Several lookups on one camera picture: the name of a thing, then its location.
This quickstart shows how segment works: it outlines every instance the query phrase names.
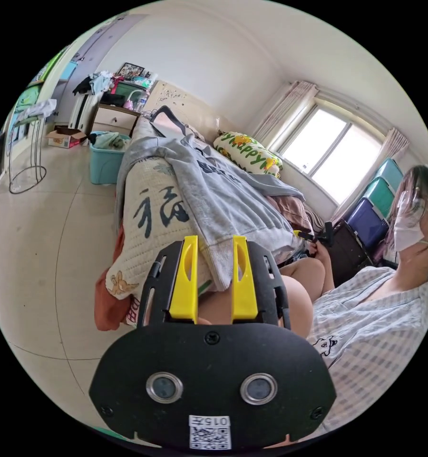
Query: dark hair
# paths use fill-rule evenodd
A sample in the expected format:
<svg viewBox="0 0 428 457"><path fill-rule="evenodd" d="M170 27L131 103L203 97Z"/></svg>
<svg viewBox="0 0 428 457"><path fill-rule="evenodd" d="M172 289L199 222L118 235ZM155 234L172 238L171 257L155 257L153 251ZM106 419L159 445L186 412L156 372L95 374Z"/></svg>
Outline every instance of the dark hair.
<svg viewBox="0 0 428 457"><path fill-rule="evenodd" d="M396 192L395 199L391 205L391 210L389 214L389 223L390 229L387 234L386 244L389 247L394 247L394 237L393 237L393 228L395 225L395 219L398 213L398 201L401 193L403 191L409 191L411 193L411 199L408 202L408 207L410 207L414 197L422 198L425 201L425 207L428 204L428 167L424 165L417 165L416 167L411 168L401 181L398 190Z"/></svg>

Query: screw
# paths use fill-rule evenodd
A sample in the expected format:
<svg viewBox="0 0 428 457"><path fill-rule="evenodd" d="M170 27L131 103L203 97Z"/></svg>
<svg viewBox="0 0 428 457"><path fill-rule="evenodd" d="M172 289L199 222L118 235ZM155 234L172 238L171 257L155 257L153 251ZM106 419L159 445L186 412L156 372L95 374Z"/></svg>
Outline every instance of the screw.
<svg viewBox="0 0 428 457"><path fill-rule="evenodd" d="M318 408L315 408L312 410L310 418L312 420L319 420L322 417L322 415L323 415L323 408L318 407Z"/></svg>
<svg viewBox="0 0 428 457"><path fill-rule="evenodd" d="M100 411L106 417L113 416L113 410L109 406L105 406L105 405L100 406Z"/></svg>
<svg viewBox="0 0 428 457"><path fill-rule="evenodd" d="M220 336L217 332L208 332L204 336L204 340L207 344L213 345L217 344L220 341Z"/></svg>

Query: window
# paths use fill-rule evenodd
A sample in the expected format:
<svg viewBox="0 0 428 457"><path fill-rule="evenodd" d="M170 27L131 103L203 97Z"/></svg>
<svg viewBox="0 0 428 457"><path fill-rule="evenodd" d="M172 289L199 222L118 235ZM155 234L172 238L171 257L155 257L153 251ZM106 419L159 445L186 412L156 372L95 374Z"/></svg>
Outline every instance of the window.
<svg viewBox="0 0 428 457"><path fill-rule="evenodd" d="M349 119L316 105L279 153L341 204L370 170L381 146Z"/></svg>

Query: cardboard box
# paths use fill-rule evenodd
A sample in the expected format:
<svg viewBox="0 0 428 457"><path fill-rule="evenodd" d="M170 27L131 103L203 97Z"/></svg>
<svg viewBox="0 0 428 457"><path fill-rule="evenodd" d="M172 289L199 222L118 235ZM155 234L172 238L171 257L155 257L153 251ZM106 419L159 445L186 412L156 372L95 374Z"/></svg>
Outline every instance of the cardboard box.
<svg viewBox="0 0 428 457"><path fill-rule="evenodd" d="M86 134L78 129L67 129L66 127L56 127L51 133L46 135L49 146L69 149L76 146L86 138Z"/></svg>

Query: curtain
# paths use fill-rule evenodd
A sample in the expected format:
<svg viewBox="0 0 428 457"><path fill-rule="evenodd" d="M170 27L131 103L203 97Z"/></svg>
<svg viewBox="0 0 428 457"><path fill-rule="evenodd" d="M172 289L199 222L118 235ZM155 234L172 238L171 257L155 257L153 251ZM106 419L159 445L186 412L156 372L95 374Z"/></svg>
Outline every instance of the curtain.
<svg viewBox="0 0 428 457"><path fill-rule="evenodd" d="M342 202L342 204L335 211L330 221L333 225L338 222L338 220L346 214L346 212L357 203L361 198L361 195L365 188L368 186L370 181L374 178L377 169L382 165L383 161L388 158L399 159L406 152L406 149L409 146L409 141L407 138L400 133L396 128L389 130L382 147L380 148L379 155L374 162L373 166L370 168L369 172L361 180L360 184L355 188L355 190Z"/></svg>
<svg viewBox="0 0 428 457"><path fill-rule="evenodd" d="M265 148L269 148L317 95L319 89L306 81L295 81L282 101L265 118L253 137Z"/></svg>

